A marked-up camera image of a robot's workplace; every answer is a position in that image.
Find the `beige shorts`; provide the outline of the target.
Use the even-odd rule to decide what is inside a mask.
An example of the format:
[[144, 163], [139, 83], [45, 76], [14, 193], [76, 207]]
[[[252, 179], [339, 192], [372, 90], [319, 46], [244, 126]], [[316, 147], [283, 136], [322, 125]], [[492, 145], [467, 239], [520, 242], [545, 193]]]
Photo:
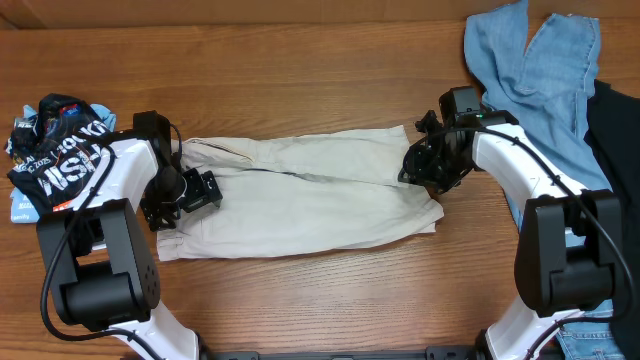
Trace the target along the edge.
[[426, 189], [398, 179], [408, 148], [402, 126], [188, 139], [183, 166], [211, 172], [223, 199], [158, 232], [159, 258], [282, 257], [432, 233], [442, 206]]

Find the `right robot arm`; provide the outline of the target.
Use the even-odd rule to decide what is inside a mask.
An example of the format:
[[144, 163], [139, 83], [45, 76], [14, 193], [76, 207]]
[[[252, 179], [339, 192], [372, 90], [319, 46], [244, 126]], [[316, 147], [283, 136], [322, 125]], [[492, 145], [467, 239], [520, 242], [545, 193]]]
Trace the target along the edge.
[[456, 87], [415, 123], [422, 138], [402, 161], [399, 181], [438, 194], [484, 171], [522, 215], [514, 262], [518, 294], [474, 344], [430, 346], [428, 359], [559, 359], [546, 344], [564, 326], [595, 322], [591, 311], [618, 294], [634, 306], [633, 280], [621, 254], [616, 195], [590, 190], [559, 170], [505, 110], [482, 105], [474, 88]]

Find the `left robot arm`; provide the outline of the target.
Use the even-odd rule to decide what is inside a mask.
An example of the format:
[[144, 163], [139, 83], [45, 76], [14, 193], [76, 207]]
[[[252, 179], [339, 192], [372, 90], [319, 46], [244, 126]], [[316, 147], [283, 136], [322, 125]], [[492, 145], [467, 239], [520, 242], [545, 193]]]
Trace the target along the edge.
[[185, 213], [218, 207], [214, 175], [180, 164], [179, 131], [155, 111], [137, 113], [129, 130], [88, 139], [100, 147], [96, 172], [63, 210], [44, 215], [37, 235], [46, 275], [40, 314], [68, 342], [115, 337], [142, 359], [211, 359], [202, 337], [161, 300], [156, 263], [136, 218], [153, 232]]

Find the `black printed jersey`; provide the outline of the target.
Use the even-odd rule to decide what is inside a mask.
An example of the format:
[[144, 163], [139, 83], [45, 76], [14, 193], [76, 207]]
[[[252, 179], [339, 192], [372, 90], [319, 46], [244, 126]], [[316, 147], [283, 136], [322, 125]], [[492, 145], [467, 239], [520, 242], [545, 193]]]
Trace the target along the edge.
[[63, 210], [94, 174], [101, 147], [87, 137], [112, 132], [91, 104], [51, 93], [36, 109], [23, 107], [14, 119], [5, 151], [13, 162], [7, 177], [40, 216]]

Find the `blue denim jeans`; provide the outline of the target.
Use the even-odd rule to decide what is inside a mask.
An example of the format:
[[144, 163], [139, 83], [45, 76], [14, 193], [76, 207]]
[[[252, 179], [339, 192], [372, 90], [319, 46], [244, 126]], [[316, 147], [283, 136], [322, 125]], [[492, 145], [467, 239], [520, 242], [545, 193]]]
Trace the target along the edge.
[[552, 14], [530, 36], [519, 1], [466, 20], [464, 55], [482, 102], [510, 112], [556, 167], [590, 190], [610, 186], [584, 137], [601, 50], [593, 17]]

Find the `black garment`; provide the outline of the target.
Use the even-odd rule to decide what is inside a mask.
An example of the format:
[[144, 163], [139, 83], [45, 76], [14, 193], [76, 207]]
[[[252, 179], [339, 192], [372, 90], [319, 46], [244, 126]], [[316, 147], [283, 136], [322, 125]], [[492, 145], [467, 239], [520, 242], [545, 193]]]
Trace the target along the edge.
[[594, 359], [639, 359], [639, 98], [594, 81], [587, 101], [585, 141], [617, 196], [623, 215], [622, 254], [634, 281], [636, 305], [610, 325], [611, 335], [590, 346]]

